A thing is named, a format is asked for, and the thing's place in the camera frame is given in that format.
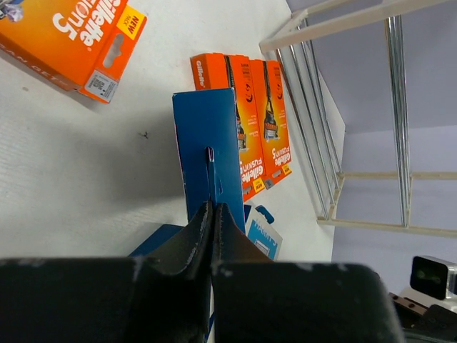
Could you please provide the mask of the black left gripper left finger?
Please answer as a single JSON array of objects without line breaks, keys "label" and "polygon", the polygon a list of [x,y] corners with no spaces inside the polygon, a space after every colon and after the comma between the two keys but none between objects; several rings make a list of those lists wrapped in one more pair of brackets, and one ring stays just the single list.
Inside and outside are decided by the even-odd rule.
[{"label": "black left gripper left finger", "polygon": [[1,260],[3,342],[202,342],[213,207],[146,256]]}]

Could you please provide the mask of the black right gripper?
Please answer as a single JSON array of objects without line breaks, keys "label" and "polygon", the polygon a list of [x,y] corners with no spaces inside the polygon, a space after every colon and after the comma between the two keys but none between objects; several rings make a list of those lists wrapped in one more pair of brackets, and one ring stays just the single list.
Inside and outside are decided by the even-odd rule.
[{"label": "black right gripper", "polygon": [[406,342],[456,342],[456,313],[437,304],[399,306]]}]

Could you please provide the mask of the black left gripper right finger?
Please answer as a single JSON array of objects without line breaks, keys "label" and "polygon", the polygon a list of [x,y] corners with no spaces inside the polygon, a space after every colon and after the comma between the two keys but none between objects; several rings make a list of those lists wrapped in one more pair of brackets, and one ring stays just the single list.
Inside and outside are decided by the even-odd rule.
[{"label": "black left gripper right finger", "polygon": [[272,262],[226,204],[214,222],[217,342],[403,342],[380,277],[360,264]]}]

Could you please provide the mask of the blue Harry's razor box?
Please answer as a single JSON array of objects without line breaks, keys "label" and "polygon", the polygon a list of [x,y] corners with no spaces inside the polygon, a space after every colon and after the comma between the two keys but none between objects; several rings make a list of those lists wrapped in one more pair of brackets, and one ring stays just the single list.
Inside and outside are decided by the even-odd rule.
[{"label": "blue Harry's razor box", "polygon": [[161,225],[133,255],[144,282],[136,342],[203,342],[210,326],[214,222],[226,204],[244,234],[233,89],[172,97],[188,222]]},{"label": "blue Harry's razor box", "polygon": [[263,205],[245,204],[244,212],[246,236],[269,259],[276,261],[283,238],[272,226],[273,215]]}]

